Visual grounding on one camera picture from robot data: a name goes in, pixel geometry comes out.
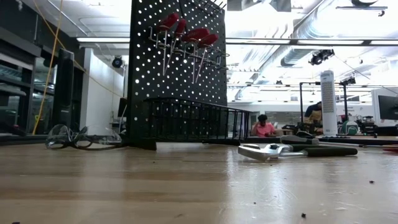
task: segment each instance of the wooden workbench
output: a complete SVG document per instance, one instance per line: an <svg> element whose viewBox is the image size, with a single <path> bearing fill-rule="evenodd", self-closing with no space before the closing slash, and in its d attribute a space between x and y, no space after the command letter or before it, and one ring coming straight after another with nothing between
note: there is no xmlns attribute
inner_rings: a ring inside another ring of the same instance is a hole
<svg viewBox="0 0 398 224"><path fill-rule="evenodd" d="M373 150L263 163L202 144L0 147L0 223L398 223L397 170Z"/></svg>

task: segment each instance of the white wall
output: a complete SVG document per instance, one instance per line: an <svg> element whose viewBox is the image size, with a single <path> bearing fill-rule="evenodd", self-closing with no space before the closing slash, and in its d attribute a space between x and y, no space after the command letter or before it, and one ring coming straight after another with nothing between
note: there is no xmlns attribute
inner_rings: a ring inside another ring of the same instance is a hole
<svg viewBox="0 0 398 224"><path fill-rule="evenodd" d="M83 78L80 128L91 125L111 128L113 117L118 116L124 77L96 57L92 49L86 49L84 67L90 77Z"/></svg>

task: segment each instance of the black handle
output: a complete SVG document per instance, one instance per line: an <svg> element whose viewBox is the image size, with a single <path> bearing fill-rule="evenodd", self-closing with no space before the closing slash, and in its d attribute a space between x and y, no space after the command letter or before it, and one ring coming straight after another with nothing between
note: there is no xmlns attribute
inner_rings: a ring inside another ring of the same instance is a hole
<svg viewBox="0 0 398 224"><path fill-rule="evenodd" d="M281 141L281 143L282 144L311 144L312 143L312 140L311 139L306 139L305 141L302 141L302 142L300 142L300 141L289 141L289 140L283 140L283 141Z"/></svg>
<svg viewBox="0 0 398 224"><path fill-rule="evenodd" d="M280 137L280 143L282 144L313 144L312 139L301 138L298 136L282 136Z"/></svg>
<svg viewBox="0 0 398 224"><path fill-rule="evenodd" d="M355 148L347 147L312 147L306 148L303 151L307 152L308 157L353 156L358 153L358 150Z"/></svg>
<svg viewBox="0 0 398 224"><path fill-rule="evenodd" d="M312 145L312 144L292 144L290 145L293 147L293 151L292 152L300 152L304 149L308 149L308 148L330 148L330 146L317 146L317 145Z"/></svg>

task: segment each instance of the metal rack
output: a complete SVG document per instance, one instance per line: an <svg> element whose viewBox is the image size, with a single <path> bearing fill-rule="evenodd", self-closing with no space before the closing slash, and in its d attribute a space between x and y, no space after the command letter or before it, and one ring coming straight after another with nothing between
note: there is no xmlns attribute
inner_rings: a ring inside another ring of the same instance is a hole
<svg viewBox="0 0 398 224"><path fill-rule="evenodd" d="M170 49L172 46L171 44L164 44L159 41L159 36L155 40L153 35L159 35L153 33L153 28L149 27L149 40L156 43L157 49ZM174 47L173 54L183 55L183 58L193 58L200 62L202 60L201 56L198 56L195 52L189 52L190 46L193 46L191 43L184 43L183 50L179 49L178 47ZM226 66L222 66L223 58L229 57L229 54L222 52L220 49L210 49L207 58L203 59L203 62L206 67L215 67L217 70L228 70Z"/></svg>
<svg viewBox="0 0 398 224"><path fill-rule="evenodd" d="M192 2L203 12L215 16L224 13L226 2L221 1L218 5L215 4L216 0L192 0Z"/></svg>
<svg viewBox="0 0 398 224"><path fill-rule="evenodd" d="M250 111L181 98L149 98L144 104L146 139L239 145L249 136Z"/></svg>

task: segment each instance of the yellow cable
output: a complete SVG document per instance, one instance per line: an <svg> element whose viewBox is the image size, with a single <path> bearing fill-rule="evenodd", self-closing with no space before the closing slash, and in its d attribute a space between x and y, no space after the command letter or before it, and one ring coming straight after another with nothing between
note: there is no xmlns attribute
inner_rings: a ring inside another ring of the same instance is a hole
<svg viewBox="0 0 398 224"><path fill-rule="evenodd" d="M63 49L67 50L67 48L64 46L64 44L61 42L61 40L59 40L58 37L55 35L55 33L54 33L54 31L52 30L50 24L45 20L42 11L39 9L39 7L38 7L38 5L37 5L37 3L36 3L36 0L33 0L33 3L35 4L35 7L36 7L37 11L39 12L40 16L42 17L43 21L45 22L45 24L46 24L47 27L49 28L49 30L50 30L50 32L52 33L52 35L55 36L55 39L57 40L57 42L61 45L61 47L62 47ZM115 95L118 96L118 97L121 97L121 98L123 97L123 96L121 96L121 95L115 93L114 91L112 91L112 90L106 88L104 85L100 84L97 80L95 80L93 77L91 77L90 74L88 74L87 71L86 71L76 60L74 60L73 62L77 65L77 67L80 68L80 70L82 70L86 75L88 75L88 77L89 77L90 79L92 79L92 80L93 80L94 82L96 82L98 85L100 85L101 87L103 87L105 90L108 90L109 92L115 94Z"/></svg>
<svg viewBox="0 0 398 224"><path fill-rule="evenodd" d="M53 63L53 61L54 61L55 48L56 48L56 46L57 46L58 33L59 33L59 31L60 31L60 26L61 26L62 5L63 5L63 0L61 0L60 15L59 15L59 17L58 17L58 26L57 26L57 31L55 32L54 46L52 47L51 61L50 61L50 66L49 66L49 72L48 72L48 74L47 74L47 79L46 79L46 81L45 81L45 88L44 88L44 93L43 93L43 99L42 99L42 103L40 104L39 118L37 119L37 121L36 121L36 123L35 123L35 128L33 129L33 133L32 133L33 135L36 134L37 125L39 124L40 118L41 118L41 116L42 116L45 94L47 93L47 87L49 86L49 79L50 79L50 75L51 75L51 68L52 68L52 63Z"/></svg>

